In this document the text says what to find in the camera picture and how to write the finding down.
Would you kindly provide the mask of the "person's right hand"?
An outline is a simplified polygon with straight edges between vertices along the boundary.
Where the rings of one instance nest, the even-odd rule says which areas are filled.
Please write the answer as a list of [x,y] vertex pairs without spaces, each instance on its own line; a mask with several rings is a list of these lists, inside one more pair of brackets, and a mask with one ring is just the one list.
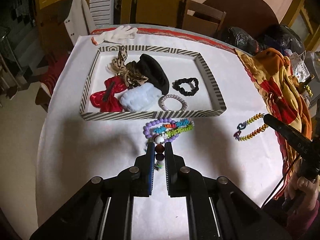
[[287,209],[289,215],[301,215],[312,211],[316,206],[319,195],[319,176],[312,180],[302,176],[304,163],[301,158],[295,163],[295,170],[285,189],[283,209]]

